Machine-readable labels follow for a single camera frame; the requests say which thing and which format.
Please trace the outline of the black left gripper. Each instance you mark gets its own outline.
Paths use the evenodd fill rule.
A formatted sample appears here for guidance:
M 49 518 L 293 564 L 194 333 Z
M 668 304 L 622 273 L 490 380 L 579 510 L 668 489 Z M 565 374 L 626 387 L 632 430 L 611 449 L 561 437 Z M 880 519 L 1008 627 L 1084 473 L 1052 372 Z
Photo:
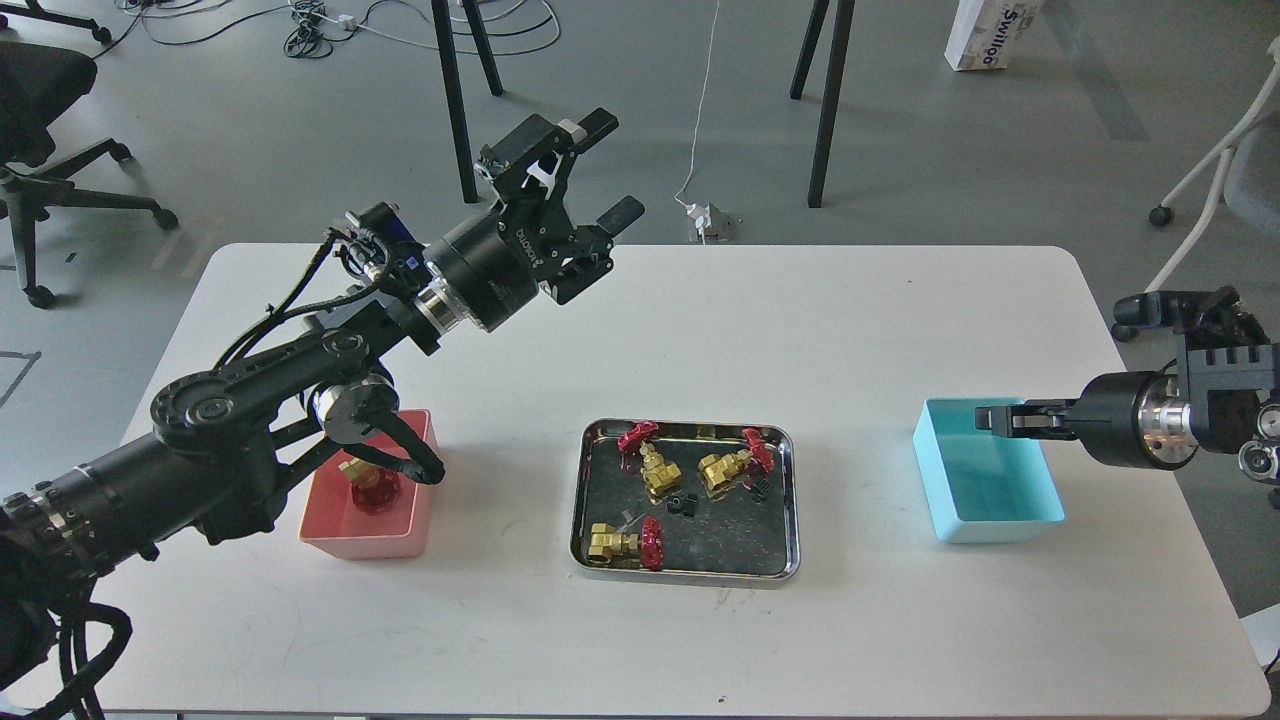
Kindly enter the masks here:
M 603 108 L 557 123 L 531 114 L 495 145 L 481 147 L 477 176 L 497 200 L 485 215 L 457 225 L 425 251 L 431 275 L 425 315 L 438 333 L 461 319 L 492 332 L 539 291 L 564 305 L 613 269 L 616 237 L 645 206 L 628 195 L 596 222 L 575 225 L 563 196 L 576 158 L 618 126 Z

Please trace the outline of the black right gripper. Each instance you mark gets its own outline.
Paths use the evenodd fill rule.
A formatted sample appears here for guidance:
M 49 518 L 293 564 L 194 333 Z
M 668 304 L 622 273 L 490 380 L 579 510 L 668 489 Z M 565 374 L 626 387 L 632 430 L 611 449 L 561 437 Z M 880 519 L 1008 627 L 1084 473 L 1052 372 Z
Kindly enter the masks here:
M 1075 406 L 1075 432 L 1061 418 Z M 1094 378 L 1078 400 L 1027 400 L 975 409 L 975 428 L 1012 439 L 1076 441 L 1098 462 L 1172 471 L 1196 456 L 1190 404 L 1175 375 L 1125 372 Z

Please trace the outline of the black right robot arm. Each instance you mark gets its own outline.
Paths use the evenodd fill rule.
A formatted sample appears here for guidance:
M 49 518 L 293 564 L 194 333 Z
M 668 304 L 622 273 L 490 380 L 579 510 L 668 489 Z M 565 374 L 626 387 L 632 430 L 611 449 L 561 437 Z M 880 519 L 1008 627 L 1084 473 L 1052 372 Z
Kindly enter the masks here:
M 1096 461 L 1174 471 L 1198 451 L 1231 455 L 1277 487 L 1279 347 L 1231 286 L 1149 291 L 1114 305 L 1115 340 L 1169 329 L 1171 363 L 1096 377 L 1076 398 L 980 406 L 975 428 L 1014 439 L 1080 442 Z

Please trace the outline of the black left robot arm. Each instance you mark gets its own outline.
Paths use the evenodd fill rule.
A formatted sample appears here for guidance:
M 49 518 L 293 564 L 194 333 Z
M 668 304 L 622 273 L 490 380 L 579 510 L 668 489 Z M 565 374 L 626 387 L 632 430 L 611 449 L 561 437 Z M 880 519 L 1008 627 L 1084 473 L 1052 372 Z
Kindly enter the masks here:
M 335 252 L 356 286 L 285 301 L 205 372 L 151 400 L 151 432 L 3 501 L 3 685 L 56 659 L 60 691 L 31 719 L 100 719 L 96 687 L 123 655 L 128 615 L 92 598 L 132 557 L 152 561 L 188 527 L 210 544 L 268 533 L 289 492 L 340 451 L 421 486 L 436 451 L 399 419 L 383 356 L 404 340 L 434 354 L 462 320 L 494 331 L 539 291 L 567 304 L 613 269 L 616 237 L 645 208 L 627 196 L 577 225 L 564 208 L 573 164 L 618 127 L 532 114 L 481 150 L 495 200 L 449 234 L 419 242 L 388 202 L 332 228 L 298 288 Z

